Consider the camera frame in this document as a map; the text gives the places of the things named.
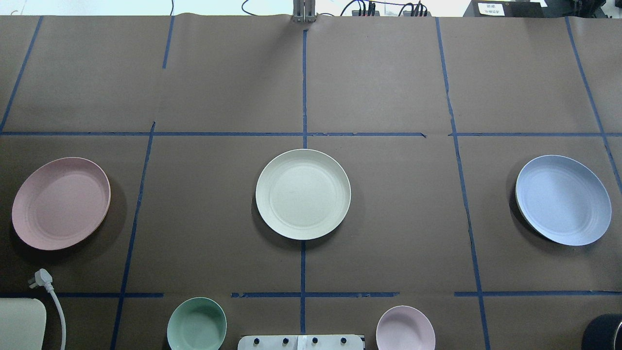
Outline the pink plate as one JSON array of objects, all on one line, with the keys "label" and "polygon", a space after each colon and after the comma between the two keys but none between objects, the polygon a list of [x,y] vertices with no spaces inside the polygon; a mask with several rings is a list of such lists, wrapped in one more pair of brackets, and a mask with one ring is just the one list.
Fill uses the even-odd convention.
[{"label": "pink plate", "polygon": [[32,248],[69,248],[99,228],[110,202],[110,182],[98,164],[63,157],[38,168],[20,186],[11,213],[13,228]]}]

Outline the cream white plate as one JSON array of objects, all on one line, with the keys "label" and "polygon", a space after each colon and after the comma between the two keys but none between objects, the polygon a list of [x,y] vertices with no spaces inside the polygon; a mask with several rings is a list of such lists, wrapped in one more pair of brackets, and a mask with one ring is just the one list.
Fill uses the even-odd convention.
[{"label": "cream white plate", "polygon": [[351,204],[351,184],[333,157],[293,149],[262,169],[255,200],[263,221],[282,237],[311,241],[333,232]]}]

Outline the pink bowl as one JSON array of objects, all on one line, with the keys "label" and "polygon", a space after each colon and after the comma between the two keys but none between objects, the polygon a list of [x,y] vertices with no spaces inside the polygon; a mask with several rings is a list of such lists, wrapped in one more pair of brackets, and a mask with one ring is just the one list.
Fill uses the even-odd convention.
[{"label": "pink bowl", "polygon": [[399,305],[387,310],[376,326],[380,350],[434,350],[436,336],[428,317],[418,309]]}]

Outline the green bowl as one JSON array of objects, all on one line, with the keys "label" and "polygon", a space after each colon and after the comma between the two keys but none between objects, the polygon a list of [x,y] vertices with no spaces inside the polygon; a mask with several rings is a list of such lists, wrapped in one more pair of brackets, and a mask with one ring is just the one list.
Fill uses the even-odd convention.
[{"label": "green bowl", "polygon": [[222,307],[208,297],[192,297],[173,311],[167,324],[172,350],[219,350],[227,332]]}]

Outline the black box with label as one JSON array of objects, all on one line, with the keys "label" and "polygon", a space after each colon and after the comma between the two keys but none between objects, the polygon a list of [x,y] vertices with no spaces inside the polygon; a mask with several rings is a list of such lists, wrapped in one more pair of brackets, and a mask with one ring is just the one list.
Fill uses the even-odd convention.
[{"label": "black box with label", "polygon": [[528,0],[471,0],[464,11],[465,18],[544,18],[540,2]]}]

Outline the light blue plate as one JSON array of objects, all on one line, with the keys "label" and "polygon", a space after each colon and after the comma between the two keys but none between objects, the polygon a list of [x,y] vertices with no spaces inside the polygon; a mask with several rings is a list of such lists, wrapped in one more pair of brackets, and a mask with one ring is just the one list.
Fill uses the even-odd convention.
[{"label": "light blue plate", "polygon": [[515,184],[519,211],[537,233],[568,246],[602,238],[612,219],[608,191],[581,162],[562,155],[528,161]]}]

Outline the cream toaster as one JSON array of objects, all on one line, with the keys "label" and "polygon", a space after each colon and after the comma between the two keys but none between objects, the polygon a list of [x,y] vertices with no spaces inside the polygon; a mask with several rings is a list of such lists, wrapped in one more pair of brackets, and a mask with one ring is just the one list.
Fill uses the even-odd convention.
[{"label": "cream toaster", "polygon": [[3,297],[0,299],[0,348],[42,349],[46,318],[45,306],[38,299]]}]

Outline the dark blue lidded pot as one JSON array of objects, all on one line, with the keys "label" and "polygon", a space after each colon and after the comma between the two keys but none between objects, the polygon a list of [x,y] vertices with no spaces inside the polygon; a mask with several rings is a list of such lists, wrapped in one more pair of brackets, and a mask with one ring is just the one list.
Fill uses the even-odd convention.
[{"label": "dark blue lidded pot", "polygon": [[621,313],[604,314],[590,321],[583,334],[581,349],[621,350]]}]

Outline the aluminium frame post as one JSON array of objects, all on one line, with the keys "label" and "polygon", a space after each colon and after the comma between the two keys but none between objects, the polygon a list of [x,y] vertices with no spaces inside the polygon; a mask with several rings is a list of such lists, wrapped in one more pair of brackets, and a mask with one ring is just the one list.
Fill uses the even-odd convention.
[{"label": "aluminium frame post", "polygon": [[293,0],[293,22],[314,23],[316,20],[315,0]]}]

